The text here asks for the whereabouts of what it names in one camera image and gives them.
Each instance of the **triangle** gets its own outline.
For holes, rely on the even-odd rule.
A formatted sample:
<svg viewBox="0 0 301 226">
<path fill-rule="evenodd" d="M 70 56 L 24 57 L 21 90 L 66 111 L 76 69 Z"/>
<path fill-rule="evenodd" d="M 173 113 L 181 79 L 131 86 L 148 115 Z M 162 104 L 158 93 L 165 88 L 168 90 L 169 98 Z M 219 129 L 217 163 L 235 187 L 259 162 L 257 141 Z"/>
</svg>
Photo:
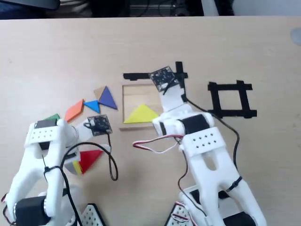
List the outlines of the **triangle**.
<svg viewBox="0 0 301 226">
<path fill-rule="evenodd" d="M 159 115 L 155 113 L 146 105 L 140 105 L 137 107 L 131 115 L 123 123 L 142 123 L 142 122 L 151 122 L 154 118 L 157 118 Z"/>
<path fill-rule="evenodd" d="M 103 151 L 101 150 L 80 152 L 79 165 L 83 174 L 92 166 L 94 162 L 96 162 L 102 153 Z"/>
<path fill-rule="evenodd" d="M 104 88 L 105 88 L 105 86 L 102 86 L 102 87 L 94 90 L 94 94 L 95 94 L 95 97 L 97 100 L 99 100 L 100 97 L 102 96 Z"/>
<path fill-rule="evenodd" d="M 71 106 L 65 114 L 65 121 L 70 122 L 72 119 L 77 117 L 83 111 L 84 99 L 81 99 L 75 105 Z"/>
<path fill-rule="evenodd" d="M 117 106 L 115 104 L 115 101 L 112 97 L 111 92 L 109 91 L 109 88 L 106 86 L 103 90 L 103 94 L 101 95 L 100 99 L 98 100 L 98 102 L 101 105 L 107 106 L 107 107 L 111 107 L 117 110 Z"/>
<path fill-rule="evenodd" d="M 74 167 L 76 173 L 78 175 L 82 174 L 82 169 L 81 169 L 81 166 L 80 166 L 79 162 L 78 161 L 73 161 L 72 164 L 73 164 L 73 167 Z"/>
<path fill-rule="evenodd" d="M 93 111 L 100 113 L 99 105 L 97 100 L 89 101 L 84 103 L 85 106 L 92 109 Z"/>
</svg>

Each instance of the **white perforated plate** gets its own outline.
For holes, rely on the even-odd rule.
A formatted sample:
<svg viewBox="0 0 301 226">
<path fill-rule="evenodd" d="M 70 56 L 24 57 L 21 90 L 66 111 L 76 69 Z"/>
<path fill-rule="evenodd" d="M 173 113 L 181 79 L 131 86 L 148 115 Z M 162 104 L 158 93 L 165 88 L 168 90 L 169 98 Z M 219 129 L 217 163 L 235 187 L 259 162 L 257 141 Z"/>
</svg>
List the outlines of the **white perforated plate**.
<svg viewBox="0 0 301 226">
<path fill-rule="evenodd" d="M 91 204 L 88 204 L 85 211 L 82 213 L 81 222 L 83 226 L 105 226 L 98 216 L 95 207 Z"/>
<path fill-rule="evenodd" d="M 185 221 L 185 222 L 180 222 L 182 219 L 177 218 L 177 217 L 174 217 L 174 219 L 173 219 L 171 217 L 172 214 L 177 214 L 179 216 L 189 218 L 189 220 Z M 184 207 L 175 204 L 174 210 L 170 213 L 169 220 L 168 220 L 168 223 L 166 224 L 166 226 L 193 226 L 193 224 L 190 220 L 188 211 Z"/>
<path fill-rule="evenodd" d="M 33 129 L 29 137 L 29 144 L 57 140 L 60 137 L 59 129 L 58 126 Z"/>
<path fill-rule="evenodd" d="M 225 147 L 226 143 L 217 127 L 201 130 L 184 136 L 182 145 L 189 157 Z"/>
</svg>

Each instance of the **circuit board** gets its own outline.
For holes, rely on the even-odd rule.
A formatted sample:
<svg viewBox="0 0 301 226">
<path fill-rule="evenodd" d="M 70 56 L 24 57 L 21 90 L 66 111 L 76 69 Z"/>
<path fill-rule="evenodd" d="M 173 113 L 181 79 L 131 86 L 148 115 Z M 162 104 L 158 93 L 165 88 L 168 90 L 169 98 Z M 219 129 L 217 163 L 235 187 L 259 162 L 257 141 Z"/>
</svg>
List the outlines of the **circuit board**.
<svg viewBox="0 0 301 226">
<path fill-rule="evenodd" d="M 165 90 L 169 83 L 169 87 L 179 84 L 179 81 L 175 78 L 175 75 L 169 66 L 150 73 L 150 79 L 153 81 L 159 92 Z"/>
<path fill-rule="evenodd" d="M 93 136 L 112 133 L 112 128 L 106 114 L 88 117 Z"/>
</svg>

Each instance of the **red and white wire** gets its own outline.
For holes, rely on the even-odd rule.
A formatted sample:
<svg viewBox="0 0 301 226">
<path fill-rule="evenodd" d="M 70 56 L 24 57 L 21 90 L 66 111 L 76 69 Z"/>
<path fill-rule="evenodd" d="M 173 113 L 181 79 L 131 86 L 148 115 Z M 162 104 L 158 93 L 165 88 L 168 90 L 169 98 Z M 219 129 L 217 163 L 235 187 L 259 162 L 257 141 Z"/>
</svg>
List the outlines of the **red and white wire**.
<svg viewBox="0 0 301 226">
<path fill-rule="evenodd" d="M 157 154 L 163 154 L 165 152 L 168 152 L 169 150 L 171 150 L 172 148 L 174 148 L 178 142 L 176 142 L 173 146 L 171 146 L 170 148 L 164 150 L 164 151 L 161 151 L 161 152 L 158 152 L 158 151 L 155 151 L 153 149 L 151 149 L 150 147 L 145 147 L 145 146 L 142 146 L 140 144 L 147 144 L 147 143 L 151 143 L 151 142 L 154 142 L 156 140 L 161 140 L 161 139 L 165 139 L 165 138 L 170 138 L 170 137 L 174 137 L 174 138 L 183 138 L 182 135 L 178 135 L 178 134 L 170 134 L 170 135 L 164 135 L 164 136 L 160 136 L 160 137 L 157 137 L 155 139 L 152 139 L 152 140 L 138 140 L 138 141 L 135 141 L 133 142 L 133 147 L 136 147 L 136 148 L 140 148 L 140 149 L 143 149 L 143 150 L 148 150 L 148 151 L 151 151 L 151 152 L 154 152 L 154 153 L 157 153 Z"/>
<path fill-rule="evenodd" d="M 185 208 L 187 210 L 186 206 L 183 203 L 175 202 L 175 204 L 178 206 L 182 206 L 183 208 Z M 193 220 L 191 213 L 188 210 L 187 210 L 187 212 L 189 213 L 189 217 L 190 217 L 190 220 L 191 220 L 193 226 L 198 226 L 197 223 Z"/>
</svg>

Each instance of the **yellow triangle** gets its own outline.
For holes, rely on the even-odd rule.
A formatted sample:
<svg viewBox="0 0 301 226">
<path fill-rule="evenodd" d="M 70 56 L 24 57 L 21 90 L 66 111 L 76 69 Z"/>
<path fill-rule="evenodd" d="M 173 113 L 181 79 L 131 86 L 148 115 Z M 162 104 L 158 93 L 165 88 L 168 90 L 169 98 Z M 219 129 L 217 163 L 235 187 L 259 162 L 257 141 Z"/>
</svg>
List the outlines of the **yellow triangle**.
<svg viewBox="0 0 301 226">
<path fill-rule="evenodd" d="M 146 105 L 140 105 L 137 107 L 131 115 L 123 123 L 142 123 L 151 122 L 154 118 L 157 118 L 158 114 L 155 113 Z"/>
</svg>

